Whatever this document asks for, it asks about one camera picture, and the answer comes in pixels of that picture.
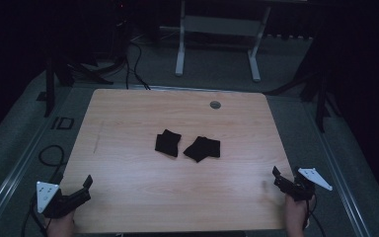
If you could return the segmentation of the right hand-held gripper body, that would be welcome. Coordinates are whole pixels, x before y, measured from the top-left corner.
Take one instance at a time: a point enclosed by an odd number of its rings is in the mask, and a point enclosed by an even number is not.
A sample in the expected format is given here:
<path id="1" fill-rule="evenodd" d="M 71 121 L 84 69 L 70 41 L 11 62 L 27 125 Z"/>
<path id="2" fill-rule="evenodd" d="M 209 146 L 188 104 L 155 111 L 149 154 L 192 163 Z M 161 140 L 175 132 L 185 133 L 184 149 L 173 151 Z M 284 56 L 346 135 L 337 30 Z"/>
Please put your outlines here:
<path id="1" fill-rule="evenodd" d="M 297 168 L 294 182 L 289 185 L 286 193 L 295 201 L 310 200 L 315 194 L 316 186 L 328 191 L 333 189 L 316 168 Z"/>

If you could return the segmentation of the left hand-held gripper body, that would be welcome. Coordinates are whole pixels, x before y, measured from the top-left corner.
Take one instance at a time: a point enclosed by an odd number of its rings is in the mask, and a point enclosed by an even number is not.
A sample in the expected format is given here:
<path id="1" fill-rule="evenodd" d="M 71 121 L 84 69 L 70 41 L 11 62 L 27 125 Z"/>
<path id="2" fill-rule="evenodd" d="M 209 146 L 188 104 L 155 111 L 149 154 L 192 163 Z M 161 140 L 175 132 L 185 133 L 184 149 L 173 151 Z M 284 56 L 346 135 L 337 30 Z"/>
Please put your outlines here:
<path id="1" fill-rule="evenodd" d="M 59 185 L 37 182 L 37 211 L 46 218 L 61 218 L 79 206 L 71 196 L 64 196 Z"/>

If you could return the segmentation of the black cloth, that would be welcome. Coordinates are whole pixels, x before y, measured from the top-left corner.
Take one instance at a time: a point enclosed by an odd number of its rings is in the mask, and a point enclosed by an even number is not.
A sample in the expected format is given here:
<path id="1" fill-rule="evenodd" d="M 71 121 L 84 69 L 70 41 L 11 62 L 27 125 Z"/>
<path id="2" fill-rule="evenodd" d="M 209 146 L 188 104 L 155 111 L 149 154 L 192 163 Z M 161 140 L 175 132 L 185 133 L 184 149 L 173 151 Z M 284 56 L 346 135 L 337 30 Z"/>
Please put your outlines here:
<path id="1" fill-rule="evenodd" d="M 184 154 L 196 163 L 207 157 L 219 158 L 221 142 L 219 140 L 209 139 L 199 136 L 192 145 L 190 145 Z"/>
<path id="2" fill-rule="evenodd" d="M 177 157 L 178 156 L 178 144 L 182 136 L 165 129 L 162 134 L 158 134 L 156 137 L 155 150 L 164 154 Z"/>

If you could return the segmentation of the person's right hand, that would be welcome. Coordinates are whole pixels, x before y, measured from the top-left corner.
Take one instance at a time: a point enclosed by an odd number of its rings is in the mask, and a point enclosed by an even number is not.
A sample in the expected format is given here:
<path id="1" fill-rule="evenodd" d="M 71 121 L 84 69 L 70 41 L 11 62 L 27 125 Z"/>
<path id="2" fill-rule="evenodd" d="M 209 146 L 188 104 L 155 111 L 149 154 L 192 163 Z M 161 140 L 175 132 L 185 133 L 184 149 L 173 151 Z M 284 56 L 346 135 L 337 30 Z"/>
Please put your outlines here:
<path id="1" fill-rule="evenodd" d="M 285 196 L 284 222 L 287 237 L 304 237 L 309 211 L 315 203 L 316 197 L 312 197 L 309 201 L 295 201 L 293 197 Z"/>

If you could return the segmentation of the person's left hand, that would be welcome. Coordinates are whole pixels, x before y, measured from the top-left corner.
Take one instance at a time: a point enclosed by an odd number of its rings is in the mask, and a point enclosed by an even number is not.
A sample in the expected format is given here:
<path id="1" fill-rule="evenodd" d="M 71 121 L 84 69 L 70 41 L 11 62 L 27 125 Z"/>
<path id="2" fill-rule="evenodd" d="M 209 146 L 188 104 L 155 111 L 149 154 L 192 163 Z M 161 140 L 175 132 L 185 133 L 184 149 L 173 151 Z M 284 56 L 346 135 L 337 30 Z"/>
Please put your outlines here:
<path id="1" fill-rule="evenodd" d="M 45 227 L 47 237 L 73 237 L 74 236 L 74 211 L 61 218 L 46 218 Z"/>

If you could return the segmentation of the black metal stand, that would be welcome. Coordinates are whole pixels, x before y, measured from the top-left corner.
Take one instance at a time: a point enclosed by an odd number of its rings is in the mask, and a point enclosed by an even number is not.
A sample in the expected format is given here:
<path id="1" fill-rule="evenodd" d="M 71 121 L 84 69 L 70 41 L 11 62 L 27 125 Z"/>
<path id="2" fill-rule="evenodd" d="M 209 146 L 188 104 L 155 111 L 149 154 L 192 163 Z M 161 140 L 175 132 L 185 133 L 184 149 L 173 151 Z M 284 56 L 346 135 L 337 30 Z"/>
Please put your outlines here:
<path id="1" fill-rule="evenodd" d="M 46 92 L 45 102 L 46 110 L 44 116 L 48 118 L 54 108 L 54 71 L 52 58 L 49 57 L 46 61 Z"/>
<path id="2" fill-rule="evenodd" d="M 319 91 L 318 91 L 318 100 L 316 108 L 316 118 L 315 122 L 317 128 L 324 132 L 324 114 L 325 114 L 325 102 L 326 102 L 326 93 L 328 88 L 328 78 L 330 77 L 331 72 L 327 71 L 321 76 Z"/>

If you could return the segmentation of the black tripod legs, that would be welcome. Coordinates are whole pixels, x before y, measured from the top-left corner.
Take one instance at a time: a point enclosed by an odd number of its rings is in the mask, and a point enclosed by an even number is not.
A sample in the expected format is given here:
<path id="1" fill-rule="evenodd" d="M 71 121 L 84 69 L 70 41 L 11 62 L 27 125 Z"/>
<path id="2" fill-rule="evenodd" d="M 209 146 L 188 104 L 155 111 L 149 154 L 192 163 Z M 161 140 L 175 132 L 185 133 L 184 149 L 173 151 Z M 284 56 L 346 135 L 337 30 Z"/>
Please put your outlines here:
<path id="1" fill-rule="evenodd" d="M 113 65 L 97 70 L 91 70 L 82 65 L 81 63 L 68 57 L 67 55 L 61 54 L 60 56 L 55 58 L 54 71 L 59 82 L 65 86 L 72 86 L 75 83 L 75 79 L 73 78 L 73 72 L 78 72 L 85 79 L 89 79 L 98 84 L 112 85 L 113 82 L 104 79 L 103 75 L 120 69 L 120 67 L 123 66 L 124 63 L 124 59 L 118 59 L 114 62 Z"/>

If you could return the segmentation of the white metal table frame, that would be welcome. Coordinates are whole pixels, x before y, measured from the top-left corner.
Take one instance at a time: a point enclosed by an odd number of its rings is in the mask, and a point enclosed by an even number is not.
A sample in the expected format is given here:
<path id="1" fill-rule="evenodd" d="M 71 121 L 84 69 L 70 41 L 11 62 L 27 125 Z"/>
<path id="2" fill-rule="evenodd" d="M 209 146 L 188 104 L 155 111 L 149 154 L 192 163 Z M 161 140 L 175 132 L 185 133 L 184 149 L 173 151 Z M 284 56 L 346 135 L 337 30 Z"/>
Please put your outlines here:
<path id="1" fill-rule="evenodd" d="M 186 0 L 181 0 L 180 41 L 175 75 L 182 76 L 184 74 L 186 56 L 186 33 L 204 33 L 254 38 L 255 43 L 247 51 L 247 55 L 251 69 L 252 79 L 254 82 L 260 82 L 261 75 L 257 63 L 257 54 L 262 38 L 264 36 L 265 26 L 270 15 L 270 11 L 270 6 L 265 7 L 264 12 L 262 13 L 262 18 L 257 21 L 203 17 L 196 15 L 188 15 L 186 13 Z"/>

